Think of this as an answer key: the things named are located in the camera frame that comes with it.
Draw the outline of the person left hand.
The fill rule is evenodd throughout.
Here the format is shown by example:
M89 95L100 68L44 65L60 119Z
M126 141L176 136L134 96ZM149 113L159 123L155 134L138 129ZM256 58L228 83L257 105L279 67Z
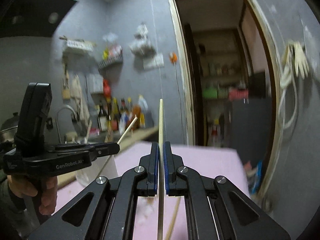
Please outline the person left hand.
M38 194L34 185L24 178L17 176L7 176L9 189L18 197L23 196L35 197ZM57 177L49 177L45 179L45 189L41 196L41 205L39 212L42 215L51 215L54 213L57 201Z

